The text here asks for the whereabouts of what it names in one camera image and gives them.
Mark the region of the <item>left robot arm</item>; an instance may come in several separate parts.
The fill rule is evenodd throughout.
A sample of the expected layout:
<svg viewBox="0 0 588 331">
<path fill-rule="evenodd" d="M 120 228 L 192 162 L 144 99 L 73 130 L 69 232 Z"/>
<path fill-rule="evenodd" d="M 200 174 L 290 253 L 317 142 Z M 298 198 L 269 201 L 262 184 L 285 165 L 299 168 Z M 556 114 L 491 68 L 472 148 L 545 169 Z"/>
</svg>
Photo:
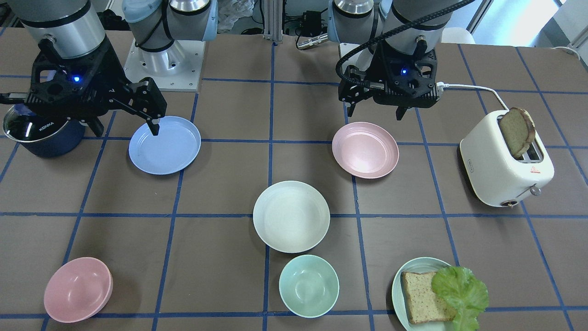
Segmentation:
<svg viewBox="0 0 588 331">
<path fill-rule="evenodd" d="M 373 100 L 396 107 L 430 108 L 440 99 L 435 46 L 458 0 L 332 0 L 328 38 L 341 50 L 335 65 L 338 98 L 352 116 L 357 103 Z"/>
</svg>

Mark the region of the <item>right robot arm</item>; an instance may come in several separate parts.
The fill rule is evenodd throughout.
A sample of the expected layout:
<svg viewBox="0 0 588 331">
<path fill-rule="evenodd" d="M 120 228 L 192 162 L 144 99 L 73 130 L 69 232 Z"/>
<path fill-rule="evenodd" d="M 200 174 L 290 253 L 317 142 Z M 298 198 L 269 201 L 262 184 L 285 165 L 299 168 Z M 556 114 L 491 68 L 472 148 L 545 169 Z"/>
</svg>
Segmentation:
<svg viewBox="0 0 588 331">
<path fill-rule="evenodd" d="M 8 5 L 29 31 L 40 52 L 27 92 L 1 94 L 1 103 L 23 103 L 45 118 L 76 120 L 96 136 L 99 117 L 124 110 L 144 119 L 159 134 L 167 103 L 154 75 L 153 61 L 178 52 L 180 40 L 214 40 L 216 0 L 124 0 L 124 20 L 135 46 L 146 56 L 147 77 L 128 79 L 90 0 L 10 0 Z"/>
</svg>

